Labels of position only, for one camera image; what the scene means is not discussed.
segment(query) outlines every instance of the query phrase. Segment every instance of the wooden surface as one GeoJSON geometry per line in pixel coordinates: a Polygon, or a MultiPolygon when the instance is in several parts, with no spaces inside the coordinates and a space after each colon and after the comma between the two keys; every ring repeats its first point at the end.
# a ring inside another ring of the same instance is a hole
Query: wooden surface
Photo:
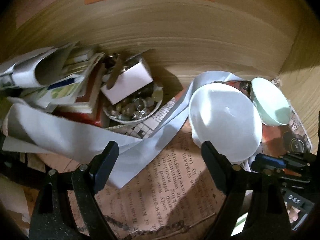
{"type": "Polygon", "coordinates": [[[282,91],[297,111],[316,152],[320,111],[320,23],[310,11],[305,11],[298,36],[279,76],[282,91]]]}
{"type": "Polygon", "coordinates": [[[16,29],[13,3],[0,22],[0,60],[67,41],[108,52],[153,48],[146,59],[170,97],[207,70],[275,77],[301,14],[297,0],[58,0],[16,29]]]}

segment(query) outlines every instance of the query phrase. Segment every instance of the small white box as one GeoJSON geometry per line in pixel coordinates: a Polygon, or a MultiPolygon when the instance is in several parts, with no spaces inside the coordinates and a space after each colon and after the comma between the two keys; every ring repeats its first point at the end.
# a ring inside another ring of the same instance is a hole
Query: small white box
{"type": "Polygon", "coordinates": [[[141,57],[136,65],[119,75],[115,85],[110,90],[104,85],[101,91],[114,105],[152,81],[150,68],[144,58],[141,57]]]}

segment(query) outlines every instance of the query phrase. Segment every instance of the white dish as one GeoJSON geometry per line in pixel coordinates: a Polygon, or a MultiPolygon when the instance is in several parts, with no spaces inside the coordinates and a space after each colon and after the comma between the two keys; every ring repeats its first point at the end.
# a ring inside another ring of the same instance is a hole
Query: white dish
{"type": "Polygon", "coordinates": [[[238,89],[221,83],[207,84],[189,103],[192,137],[197,145],[211,141],[231,162],[252,156],[260,145],[262,123],[253,103],[238,89]]]}
{"type": "Polygon", "coordinates": [[[264,78],[251,81],[251,100],[262,122],[269,126],[286,125],[290,121],[290,106],[282,92],[264,78]]]}
{"type": "Polygon", "coordinates": [[[148,119],[150,116],[152,116],[152,115],[159,109],[159,107],[161,106],[161,103],[162,103],[162,100],[159,101],[159,102],[156,104],[155,108],[152,110],[152,112],[151,112],[149,115],[147,115],[146,117],[141,118],[141,119],[139,119],[139,120],[121,121],[121,120],[119,120],[119,119],[116,119],[116,118],[110,116],[110,114],[109,114],[108,111],[105,109],[105,107],[103,107],[103,112],[107,115],[107,117],[109,117],[109,118],[110,118],[111,120],[113,120],[113,121],[116,121],[116,122],[119,122],[119,123],[123,123],[123,124],[136,125],[136,124],[141,123],[141,122],[143,122],[144,120],[148,119]]]}

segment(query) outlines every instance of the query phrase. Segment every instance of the pale green bowl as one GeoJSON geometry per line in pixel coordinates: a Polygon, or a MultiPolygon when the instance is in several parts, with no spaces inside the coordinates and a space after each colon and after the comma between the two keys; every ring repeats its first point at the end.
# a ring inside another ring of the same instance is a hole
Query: pale green bowl
{"type": "Polygon", "coordinates": [[[290,106],[282,92],[264,78],[251,82],[251,100],[265,125],[286,125],[290,121],[290,106]]]}

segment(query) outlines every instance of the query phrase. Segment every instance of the black clamp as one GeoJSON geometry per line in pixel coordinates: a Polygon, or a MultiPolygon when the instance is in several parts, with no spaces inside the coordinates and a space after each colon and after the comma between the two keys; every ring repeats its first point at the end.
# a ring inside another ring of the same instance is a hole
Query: black clamp
{"type": "Polygon", "coordinates": [[[59,174],[50,170],[40,190],[32,214],[29,238],[44,239],[97,239],[116,240],[105,221],[94,195],[103,189],[118,158],[119,147],[110,141],[103,152],[73,172],[59,174]],[[76,200],[88,233],[77,229],[67,190],[74,190],[76,200]]]}

